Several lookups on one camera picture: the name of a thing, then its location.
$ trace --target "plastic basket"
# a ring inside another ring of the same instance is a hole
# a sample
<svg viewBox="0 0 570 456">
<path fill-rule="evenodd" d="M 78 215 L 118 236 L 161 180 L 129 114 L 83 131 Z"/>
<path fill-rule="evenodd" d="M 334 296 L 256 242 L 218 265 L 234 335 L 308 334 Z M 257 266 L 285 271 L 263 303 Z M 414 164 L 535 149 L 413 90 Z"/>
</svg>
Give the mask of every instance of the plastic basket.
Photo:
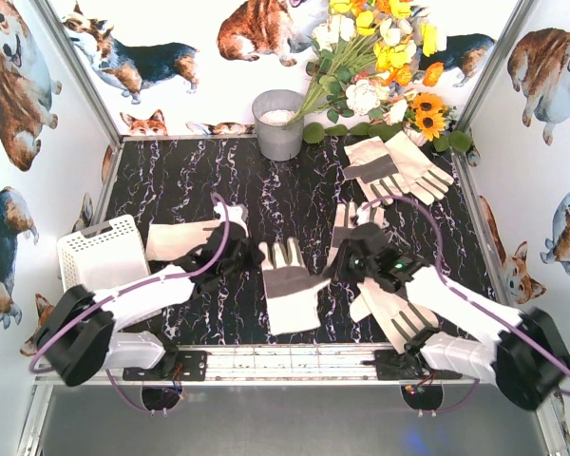
<svg viewBox="0 0 570 456">
<path fill-rule="evenodd" d="M 142 238 L 131 216 L 121 216 L 57 242 L 64 291 L 85 285 L 91 291 L 148 277 Z"/>
</svg>

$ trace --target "purple cable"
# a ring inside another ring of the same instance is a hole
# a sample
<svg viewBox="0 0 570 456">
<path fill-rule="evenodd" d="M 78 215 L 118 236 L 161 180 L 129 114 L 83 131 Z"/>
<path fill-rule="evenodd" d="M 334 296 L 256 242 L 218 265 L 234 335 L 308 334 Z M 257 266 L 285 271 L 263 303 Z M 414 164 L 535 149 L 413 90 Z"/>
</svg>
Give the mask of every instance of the purple cable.
<svg viewBox="0 0 570 456">
<path fill-rule="evenodd" d="M 528 336 L 527 334 L 524 334 L 523 332 L 521 332 L 520 330 L 515 328 L 513 325 L 511 325 L 510 323 L 504 321 L 502 318 L 497 316 L 495 313 L 489 311 L 488 309 L 485 309 L 481 304 L 473 301 L 472 299 L 469 299 L 464 293 L 462 293 L 462 292 L 456 290 L 455 288 L 449 286 L 449 284 L 447 283 L 447 279 L 444 276 L 444 273 L 442 271 L 442 266 L 441 266 L 442 261 L 444 259 L 444 238 L 443 238 L 443 235 L 441 234 L 441 230 L 439 229 L 439 225 L 437 224 L 437 221 L 435 220 L 433 215 L 428 211 L 428 209 L 422 207 L 420 204 L 418 204 L 418 202 L 416 200 L 408 198 L 408 197 L 389 195 L 389 199 L 401 200 L 403 202 L 406 202 L 407 204 L 414 206 L 416 209 L 418 209 L 418 211 L 420 211 L 420 213 L 425 217 L 425 219 L 428 220 L 428 223 L 430 223 L 430 226 L 432 227 L 433 231 L 435 232 L 435 236 L 437 237 L 437 258 L 435 259 L 435 269 L 437 270 L 437 276 L 439 276 L 439 279 L 443 282 L 444 285 L 446 285 L 446 287 L 451 292 L 453 292 L 455 295 L 457 295 L 458 297 L 460 297 L 464 301 L 468 302 L 471 306 L 473 306 L 478 311 L 486 314 L 487 316 L 489 316 L 493 320 L 496 320 L 498 323 L 500 323 L 505 328 L 507 328 L 511 333 L 514 333 L 515 335 L 517 335 L 523 342 L 525 342 L 530 347 L 532 347 L 534 350 L 536 350 L 538 353 L 540 353 L 542 356 L 544 356 L 544 358 L 547 361 L 549 361 L 556 368 L 558 368 L 560 371 L 565 373 L 566 376 L 570 379 L 570 370 L 568 369 L 568 367 L 566 365 L 564 365 L 555 356 L 553 356 L 553 354 L 551 354 L 550 352 L 545 350 L 543 347 L 541 347 L 541 345 L 539 345 L 536 341 L 532 340 L 532 338 L 530 338 L 530 336 Z M 375 203 L 382 202 L 383 200 L 387 200 L 387 199 L 386 198 L 376 198 L 376 199 L 366 203 L 366 205 L 364 206 L 364 209 L 368 209 L 368 208 L 372 207 Z M 560 392 L 561 392 L 561 394 L 570 397 L 570 391 L 561 389 Z"/>
<path fill-rule="evenodd" d="M 57 342 L 59 339 L 61 339 L 64 336 L 65 333 L 67 333 L 69 330 L 71 330 L 74 326 L 79 324 L 85 318 L 87 318 L 88 316 L 93 314 L 95 311 L 99 310 L 104 304 L 107 304 L 108 302 L 115 299 L 116 297 L 126 295 L 127 293 L 133 292 L 134 290 L 137 290 L 137 289 L 139 289 L 145 285 L 149 285 L 151 283 L 155 283 L 155 282 L 158 282 L 161 280 L 171 280 L 171 279 L 199 276 L 199 275 L 203 274 L 205 271 L 207 271 L 209 268 L 211 268 L 214 265 L 214 263 L 216 261 L 218 261 L 219 257 L 221 257 L 221 254 L 223 254 L 224 249 L 226 248 L 226 242 L 228 241 L 228 236 L 230 235 L 230 219 L 228 218 L 228 208 L 226 205 L 226 201 L 224 200 L 224 198 L 222 198 L 217 193 L 211 195 L 211 201 L 213 202 L 214 205 L 216 205 L 219 202 L 222 206 L 224 206 L 224 213 L 225 213 L 225 217 L 226 217 L 226 220 L 225 220 L 226 227 L 224 230 L 224 236 L 221 239 L 221 242 L 219 243 L 219 247 L 218 247 L 218 250 L 216 251 L 216 254 L 213 256 L 213 258 L 211 258 L 209 260 L 209 262 L 207 264 L 205 264 L 202 268 L 200 268 L 197 271 L 192 272 L 192 273 L 168 274 L 168 275 L 165 275 L 164 277 L 156 276 L 156 277 L 148 278 L 147 280 L 141 281 L 139 283 L 136 283 L 135 285 L 131 285 L 130 287 L 127 287 L 127 288 L 120 290 L 116 296 L 109 296 L 109 297 L 102 299 L 99 302 L 96 302 L 95 304 L 90 306 L 88 309 L 86 309 L 84 312 L 81 312 L 78 316 L 76 316 L 71 321 L 69 321 L 61 330 L 59 330 L 55 335 L 53 335 L 45 345 L 43 345 L 42 347 L 40 347 L 38 349 L 38 352 L 34 355 L 33 358 L 31 358 L 31 362 L 29 363 L 29 371 L 31 373 L 36 373 L 36 374 L 47 373 L 47 372 L 53 371 L 53 368 L 37 369 L 36 365 L 38 364 L 38 361 L 40 361 L 40 358 L 42 358 L 45 355 L 45 353 L 55 344 L 55 342 Z M 124 396 L 123 392 L 116 385 L 116 382 L 114 381 L 114 377 L 112 377 L 112 374 L 109 371 L 106 371 L 106 372 L 107 372 L 107 378 L 110 380 L 110 383 L 116 388 L 119 395 L 121 395 L 121 397 L 124 398 L 124 400 L 127 404 L 132 405 L 135 409 L 139 409 L 139 410 L 144 411 L 144 412 L 148 411 L 144 408 L 139 408 L 139 407 L 135 406 L 135 404 L 133 404 L 130 401 L 130 399 L 126 398 L 126 396 Z"/>
</svg>

